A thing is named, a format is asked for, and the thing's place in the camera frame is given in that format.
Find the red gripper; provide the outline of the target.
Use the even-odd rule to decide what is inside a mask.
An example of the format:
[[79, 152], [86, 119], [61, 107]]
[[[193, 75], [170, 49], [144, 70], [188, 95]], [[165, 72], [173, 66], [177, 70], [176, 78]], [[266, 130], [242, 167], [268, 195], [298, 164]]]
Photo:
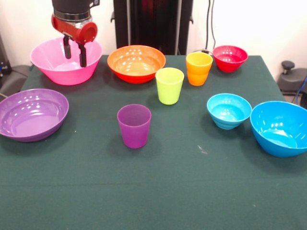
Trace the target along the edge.
[[91, 20], [85, 20], [81, 23], [72, 23], [66, 22], [61, 19], [58, 19], [54, 15], [51, 17], [52, 26], [64, 34], [63, 37], [63, 46], [64, 46], [64, 54], [66, 59], [71, 58], [71, 47], [69, 44], [69, 40], [73, 40], [78, 43], [78, 47], [80, 50], [79, 59], [80, 66], [85, 68], [87, 66], [86, 60], [86, 48], [84, 45], [88, 42], [94, 41], [97, 36], [97, 25]]

